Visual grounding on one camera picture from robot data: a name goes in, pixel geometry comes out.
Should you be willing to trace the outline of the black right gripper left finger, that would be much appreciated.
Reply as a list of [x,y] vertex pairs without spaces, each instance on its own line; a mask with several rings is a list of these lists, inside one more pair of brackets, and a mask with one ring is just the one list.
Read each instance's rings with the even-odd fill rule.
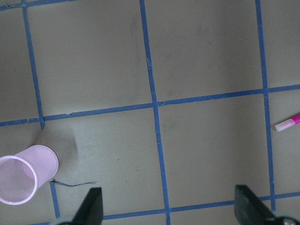
[[77,213],[73,217],[72,225],[100,225],[103,221],[102,188],[91,188]]

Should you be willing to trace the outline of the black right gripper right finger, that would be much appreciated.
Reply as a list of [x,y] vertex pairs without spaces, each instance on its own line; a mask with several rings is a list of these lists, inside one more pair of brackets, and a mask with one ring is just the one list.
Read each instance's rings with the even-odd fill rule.
[[274,225],[275,215],[247,185],[236,185],[234,214],[240,225]]

